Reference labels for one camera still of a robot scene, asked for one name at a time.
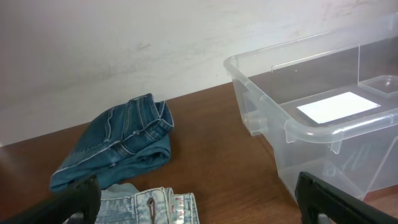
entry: denim jeans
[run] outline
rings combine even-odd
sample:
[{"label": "denim jeans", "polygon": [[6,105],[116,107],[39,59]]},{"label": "denim jeans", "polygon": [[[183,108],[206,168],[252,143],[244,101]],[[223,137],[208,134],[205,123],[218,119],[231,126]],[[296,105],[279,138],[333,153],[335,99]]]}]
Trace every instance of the denim jeans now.
[{"label": "denim jeans", "polygon": [[159,187],[135,194],[103,190],[96,223],[199,224],[199,219],[193,194],[175,195]]},{"label": "denim jeans", "polygon": [[170,159],[168,133],[173,127],[166,103],[155,103],[151,94],[105,111],[51,176],[50,189],[62,190],[94,174],[105,189],[164,165]]}]

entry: clear plastic bin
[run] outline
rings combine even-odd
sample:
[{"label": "clear plastic bin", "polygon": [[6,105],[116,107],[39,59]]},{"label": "clear plastic bin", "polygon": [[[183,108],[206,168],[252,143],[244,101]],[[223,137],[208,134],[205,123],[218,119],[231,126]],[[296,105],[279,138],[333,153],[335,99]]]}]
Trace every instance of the clear plastic bin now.
[{"label": "clear plastic bin", "polygon": [[[290,194],[301,171],[361,200],[398,184],[398,14],[239,54],[224,66],[243,123],[274,148]],[[297,108],[347,92],[380,106],[321,124]]]}]

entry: white paper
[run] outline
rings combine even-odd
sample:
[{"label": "white paper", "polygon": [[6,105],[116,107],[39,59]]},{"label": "white paper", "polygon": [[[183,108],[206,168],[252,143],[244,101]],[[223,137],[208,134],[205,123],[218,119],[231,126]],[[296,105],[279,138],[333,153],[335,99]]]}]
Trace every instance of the white paper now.
[{"label": "white paper", "polygon": [[322,124],[377,108],[378,106],[380,105],[377,103],[373,103],[352,92],[347,92],[307,105],[298,106],[297,109],[305,113],[318,124]]}]

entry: brown wooden table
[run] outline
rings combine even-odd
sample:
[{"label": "brown wooden table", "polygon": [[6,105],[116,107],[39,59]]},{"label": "brown wooden table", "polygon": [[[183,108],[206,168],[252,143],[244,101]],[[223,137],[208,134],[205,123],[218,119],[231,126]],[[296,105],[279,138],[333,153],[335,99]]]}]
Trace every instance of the brown wooden table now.
[{"label": "brown wooden table", "polygon": [[[169,100],[175,129],[172,159],[127,180],[139,190],[172,187],[195,194],[202,223],[300,223],[300,212],[277,175],[272,148],[251,137],[231,83]],[[49,179],[87,124],[0,147],[0,220],[49,197]],[[398,187],[365,201],[398,217]]]}]

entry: dark blue jeans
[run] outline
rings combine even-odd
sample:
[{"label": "dark blue jeans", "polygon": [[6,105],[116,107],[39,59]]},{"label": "dark blue jeans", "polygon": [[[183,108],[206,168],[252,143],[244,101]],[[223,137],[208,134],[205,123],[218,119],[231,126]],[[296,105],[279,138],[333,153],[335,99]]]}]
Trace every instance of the dark blue jeans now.
[{"label": "dark blue jeans", "polygon": [[96,174],[102,189],[156,169],[170,159],[174,127],[166,103],[147,94],[111,108],[88,126],[74,150],[51,176],[50,189]]}]

